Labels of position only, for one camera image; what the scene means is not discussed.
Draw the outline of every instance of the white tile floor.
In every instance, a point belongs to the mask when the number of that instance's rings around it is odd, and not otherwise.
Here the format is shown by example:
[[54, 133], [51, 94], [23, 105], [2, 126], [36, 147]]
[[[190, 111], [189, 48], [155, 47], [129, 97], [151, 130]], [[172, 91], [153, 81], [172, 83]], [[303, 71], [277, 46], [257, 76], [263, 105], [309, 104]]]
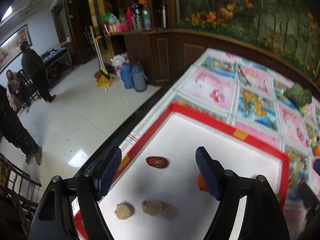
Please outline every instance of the white tile floor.
[[76, 67], [51, 90], [52, 95], [57, 94], [53, 103], [38, 99], [32, 102], [28, 113], [18, 113], [24, 127], [42, 147], [41, 166], [34, 159], [27, 165], [20, 149], [5, 139], [0, 144], [2, 154], [41, 182], [34, 200], [40, 200], [52, 176], [73, 177], [96, 149], [158, 90], [154, 86], [142, 93], [126, 90], [118, 78], [107, 91], [97, 88], [93, 77], [97, 68], [97, 59]]

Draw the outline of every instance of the red tray border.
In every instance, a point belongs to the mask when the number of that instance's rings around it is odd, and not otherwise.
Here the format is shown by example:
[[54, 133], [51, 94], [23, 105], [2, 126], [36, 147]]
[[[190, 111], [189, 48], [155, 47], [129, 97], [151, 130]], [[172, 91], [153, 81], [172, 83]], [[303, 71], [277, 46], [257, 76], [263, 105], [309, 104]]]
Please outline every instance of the red tray border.
[[[207, 126], [210, 126], [214, 129], [220, 130], [223, 133], [226, 133], [229, 136], [232, 136], [238, 140], [242, 140], [249, 145], [254, 146], [278, 159], [282, 162], [282, 171], [281, 171], [281, 180], [280, 180], [280, 188], [279, 194], [282, 197], [280, 202], [281, 208], [284, 206], [284, 202], [287, 195], [288, 190], [288, 176], [289, 176], [289, 157], [284, 154], [283, 152], [277, 150], [276, 148], [272, 147], [271, 145], [262, 142], [256, 137], [253, 137], [235, 127], [229, 126], [224, 122], [215, 119], [212, 116], [209, 116], [205, 113], [197, 111], [195, 109], [189, 108], [184, 105], [180, 105], [178, 103], [172, 102], [170, 103], [167, 108], [160, 114], [158, 119], [149, 127], [149, 129], [140, 137], [140, 139], [132, 146], [132, 148], [127, 153], [129, 159], [123, 159], [123, 164], [121, 165], [121, 170], [118, 170], [115, 178], [113, 180], [116, 181], [121, 175], [124, 173], [126, 168], [132, 164], [132, 160], [137, 156], [137, 154], [142, 150], [142, 148], [146, 145], [146, 143], [152, 138], [152, 136], [156, 133], [156, 131], [160, 128], [160, 126], [164, 123], [164, 121], [169, 117], [171, 113], [179, 113], [186, 117], [189, 117], [193, 120], [201, 122]], [[79, 235], [81, 238], [85, 240], [89, 240], [86, 231], [84, 229], [84, 225], [82, 223], [82, 217], [80, 211], [74, 215], [75, 225], [78, 230]]]

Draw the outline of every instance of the screw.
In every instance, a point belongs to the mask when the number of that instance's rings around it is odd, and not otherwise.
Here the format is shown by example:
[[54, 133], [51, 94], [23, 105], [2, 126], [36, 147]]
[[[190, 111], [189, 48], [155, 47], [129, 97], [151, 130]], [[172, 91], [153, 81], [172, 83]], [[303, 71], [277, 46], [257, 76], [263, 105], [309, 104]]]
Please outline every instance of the screw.
[[233, 171], [232, 170], [225, 170], [224, 174], [226, 174], [227, 176], [232, 176], [233, 175]]
[[258, 177], [258, 180], [261, 181], [261, 182], [264, 182], [266, 180], [266, 177], [263, 176], [263, 175], [259, 175]]
[[53, 181], [53, 182], [58, 182], [59, 179], [60, 179], [60, 177], [57, 175], [57, 176], [54, 176], [54, 177], [52, 178], [52, 181]]
[[90, 171], [90, 170], [87, 170], [87, 171], [84, 172], [84, 176], [85, 177], [89, 177], [91, 175], [92, 175], [92, 171]]

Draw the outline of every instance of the blue gripper pad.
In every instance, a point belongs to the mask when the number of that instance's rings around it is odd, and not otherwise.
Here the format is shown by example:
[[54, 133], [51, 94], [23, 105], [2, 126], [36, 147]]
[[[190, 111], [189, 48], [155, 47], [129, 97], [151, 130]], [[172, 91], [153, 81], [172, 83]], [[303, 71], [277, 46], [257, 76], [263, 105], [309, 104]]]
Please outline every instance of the blue gripper pad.
[[216, 200], [220, 201], [221, 192], [219, 191], [218, 180], [209, 165], [210, 160], [213, 161], [204, 147], [199, 147], [196, 150], [196, 163], [204, 178], [209, 193], [211, 196], [214, 196]]
[[316, 173], [320, 176], [320, 159], [317, 159], [315, 163], [313, 164], [313, 169]]
[[121, 159], [122, 153], [120, 148], [113, 147], [107, 158], [101, 164], [99, 170], [96, 172], [95, 179], [97, 179], [97, 182], [95, 184], [99, 200], [108, 194], [113, 178], [120, 166]]

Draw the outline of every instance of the picture frame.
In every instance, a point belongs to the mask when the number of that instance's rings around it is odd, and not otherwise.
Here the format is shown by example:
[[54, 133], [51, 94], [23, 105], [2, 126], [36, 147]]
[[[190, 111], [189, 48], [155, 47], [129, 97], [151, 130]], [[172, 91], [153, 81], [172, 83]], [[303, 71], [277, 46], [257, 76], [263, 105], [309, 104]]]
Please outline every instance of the picture frame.
[[21, 55], [22, 51], [20, 49], [20, 45], [24, 41], [28, 41], [32, 46], [27, 24], [23, 25], [0, 45], [0, 73], [2, 73], [10, 63]]

